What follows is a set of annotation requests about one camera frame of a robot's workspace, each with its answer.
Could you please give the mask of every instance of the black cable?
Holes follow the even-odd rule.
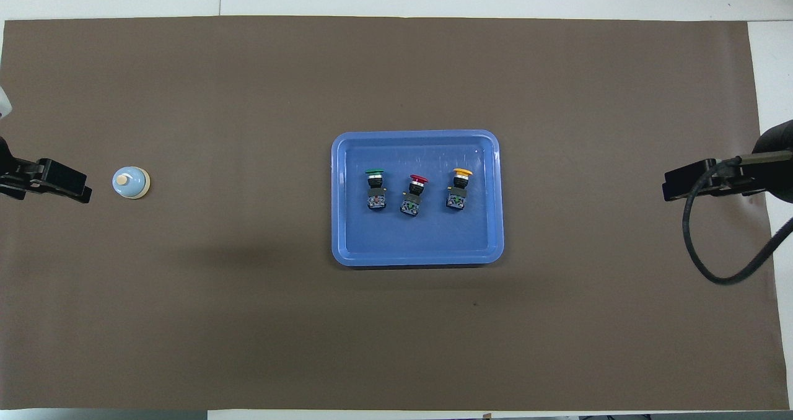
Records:
[[[788,220],[779,231],[771,237],[771,240],[768,240],[768,243],[761,248],[760,252],[754,256],[754,259],[751,259],[750,262],[738,273],[735,273],[733,276],[730,277],[719,277],[711,273],[708,270],[708,267],[702,263],[702,260],[699,259],[699,256],[694,250],[694,244],[691,242],[691,206],[694,205],[694,198],[702,188],[705,188],[705,183],[708,182],[708,179],[713,177],[714,174],[721,172],[722,169],[731,168],[733,166],[737,166],[741,164],[741,157],[734,157],[730,158],[730,160],[722,161],[721,163],[717,163],[712,168],[708,169],[705,174],[700,175],[699,180],[694,183],[693,188],[691,191],[688,192],[688,197],[686,197],[686,206],[683,208],[683,241],[686,244],[686,250],[688,250],[688,256],[691,257],[691,261],[694,262],[696,265],[697,270],[702,273],[703,276],[708,279],[708,281],[713,282],[714,284],[720,285],[731,285],[737,284],[738,282],[744,281],[744,279],[751,276],[751,274],[757,271],[765,260],[774,253],[774,250],[779,247],[779,244],[782,243],[783,240],[787,238],[791,233],[793,233],[793,219]]]

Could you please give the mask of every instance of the white robot part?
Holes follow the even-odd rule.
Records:
[[[11,113],[11,101],[9,101],[8,95],[0,87],[0,118],[5,118],[9,113]]]

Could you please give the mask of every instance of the blue plastic tray containing switches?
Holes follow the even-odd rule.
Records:
[[[366,206],[367,169],[384,169],[386,207]],[[454,168],[473,172],[461,211],[447,208]],[[416,217],[400,212],[410,175],[429,180]],[[501,160],[487,130],[348,132],[331,148],[331,249],[342,265],[489,264],[504,251]]]

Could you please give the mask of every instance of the white table surface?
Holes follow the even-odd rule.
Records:
[[[11,19],[165,17],[233,14],[354,16],[546,17],[547,19],[749,21],[761,130],[793,118],[793,0],[0,0],[0,28]],[[9,93],[14,103],[12,92]],[[793,217],[793,205],[768,197],[771,230]],[[793,381],[793,240],[774,255],[787,380]],[[743,264],[736,264],[736,269]],[[793,400],[793,385],[788,396]],[[488,411],[210,411],[210,419],[473,418]],[[594,414],[501,412],[495,417]]]

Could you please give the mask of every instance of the tray rim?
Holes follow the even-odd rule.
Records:
[[[339,220],[339,177],[335,172],[339,169],[339,154],[343,143],[348,140],[389,139],[389,138],[470,138],[481,137],[487,139],[493,146],[493,198],[495,199],[496,218],[496,246],[492,251],[487,250],[485,256],[465,255],[450,259],[448,257],[394,257],[388,260],[381,258],[351,258],[340,251],[341,230],[346,224]],[[360,267],[420,267],[422,265],[486,265],[492,264],[504,253],[504,208],[501,193],[501,147],[498,138],[487,129],[431,129],[431,130],[382,130],[369,132],[344,132],[335,138],[331,145],[331,252],[334,259],[341,265],[352,268]]]

